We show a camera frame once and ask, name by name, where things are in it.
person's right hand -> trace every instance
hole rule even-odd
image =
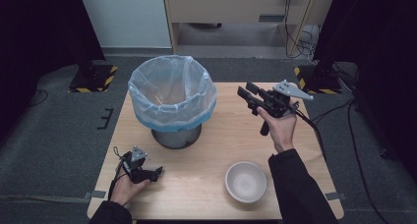
[[[297,117],[295,114],[287,114],[281,118],[273,118],[262,107],[258,107],[259,115],[268,123],[270,137],[278,153],[294,148],[292,138],[294,135]]]

light blue trash bag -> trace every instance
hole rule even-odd
[[[217,90],[209,72],[190,56],[147,60],[129,79],[136,117],[158,132],[192,130],[212,114]]]

person's left hand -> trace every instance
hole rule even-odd
[[[120,179],[114,185],[110,201],[117,202],[122,206],[126,205],[150,183],[150,180],[144,180],[139,184],[133,184],[123,168],[120,168],[119,177]]]

black sleeve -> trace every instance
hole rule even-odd
[[[337,223],[328,201],[295,149],[271,156],[268,163],[285,224]]]
[[[89,224],[131,224],[132,215],[117,202],[103,201]]]

